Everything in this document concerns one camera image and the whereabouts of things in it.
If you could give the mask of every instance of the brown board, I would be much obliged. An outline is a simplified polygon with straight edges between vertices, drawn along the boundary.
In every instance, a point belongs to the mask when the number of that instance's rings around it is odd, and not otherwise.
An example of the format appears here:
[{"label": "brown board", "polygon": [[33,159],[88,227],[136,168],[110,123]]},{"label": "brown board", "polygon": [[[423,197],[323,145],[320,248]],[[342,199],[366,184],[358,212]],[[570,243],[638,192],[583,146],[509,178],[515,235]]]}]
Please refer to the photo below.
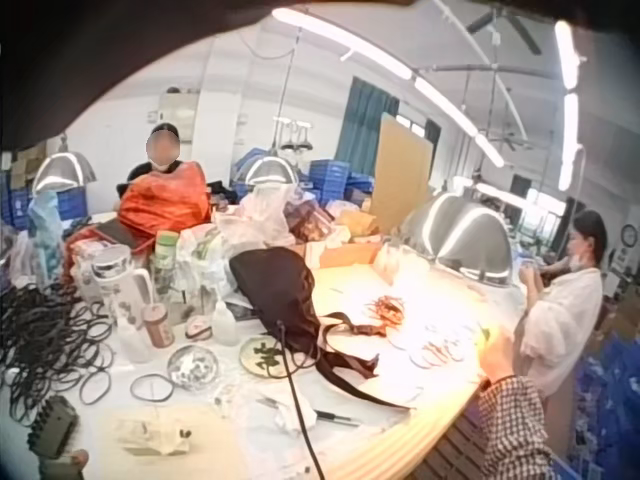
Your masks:
[{"label": "brown board", "polygon": [[429,200],[432,151],[431,142],[391,115],[383,115],[370,210],[378,217],[382,233],[390,233],[416,207]]}]

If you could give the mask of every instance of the white shirt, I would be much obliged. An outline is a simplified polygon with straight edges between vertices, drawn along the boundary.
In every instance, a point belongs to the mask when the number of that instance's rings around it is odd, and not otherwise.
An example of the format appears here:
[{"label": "white shirt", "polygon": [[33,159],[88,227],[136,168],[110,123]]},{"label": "white shirt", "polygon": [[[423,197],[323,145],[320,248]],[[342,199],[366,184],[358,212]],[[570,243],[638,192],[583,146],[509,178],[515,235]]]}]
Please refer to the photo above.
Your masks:
[{"label": "white shirt", "polygon": [[587,268],[555,279],[529,312],[520,353],[533,358],[527,375],[545,397],[573,369],[601,303],[600,270]]}]

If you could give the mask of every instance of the brown can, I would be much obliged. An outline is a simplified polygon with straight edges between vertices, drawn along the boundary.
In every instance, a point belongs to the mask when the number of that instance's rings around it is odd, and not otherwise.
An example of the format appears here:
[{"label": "brown can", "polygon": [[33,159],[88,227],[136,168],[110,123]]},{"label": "brown can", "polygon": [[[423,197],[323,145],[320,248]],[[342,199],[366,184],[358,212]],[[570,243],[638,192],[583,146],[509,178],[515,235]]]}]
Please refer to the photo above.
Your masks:
[{"label": "brown can", "polygon": [[174,342],[167,309],[163,304],[153,303],[145,306],[142,309],[142,320],[154,347],[166,348]]}]

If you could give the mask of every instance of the hand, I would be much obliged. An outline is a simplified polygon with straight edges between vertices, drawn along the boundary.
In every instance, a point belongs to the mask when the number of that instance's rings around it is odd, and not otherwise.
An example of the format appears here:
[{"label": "hand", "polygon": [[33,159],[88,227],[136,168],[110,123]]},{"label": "hand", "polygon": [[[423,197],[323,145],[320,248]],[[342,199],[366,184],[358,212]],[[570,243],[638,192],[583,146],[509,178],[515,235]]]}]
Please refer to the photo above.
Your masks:
[{"label": "hand", "polygon": [[492,328],[478,361],[491,383],[513,375],[513,338],[503,328]]},{"label": "hand", "polygon": [[520,281],[525,285],[530,285],[535,282],[536,270],[531,266],[531,264],[525,263],[520,267],[520,271],[518,272],[518,276],[520,277]]}]

